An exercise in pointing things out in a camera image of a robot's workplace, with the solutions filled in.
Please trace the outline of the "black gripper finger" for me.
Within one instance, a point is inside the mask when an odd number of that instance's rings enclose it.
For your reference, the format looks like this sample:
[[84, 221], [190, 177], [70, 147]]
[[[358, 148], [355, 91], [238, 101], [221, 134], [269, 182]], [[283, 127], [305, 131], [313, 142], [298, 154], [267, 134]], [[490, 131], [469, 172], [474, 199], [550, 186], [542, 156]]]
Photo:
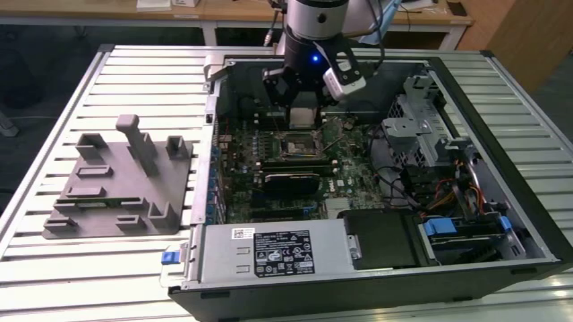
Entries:
[[295, 100], [295, 74], [290, 68], [265, 69], [262, 82], [273, 105], [289, 107]]
[[318, 107], [337, 106], [339, 103], [339, 101], [333, 98], [327, 89], [317, 89], [315, 98]]

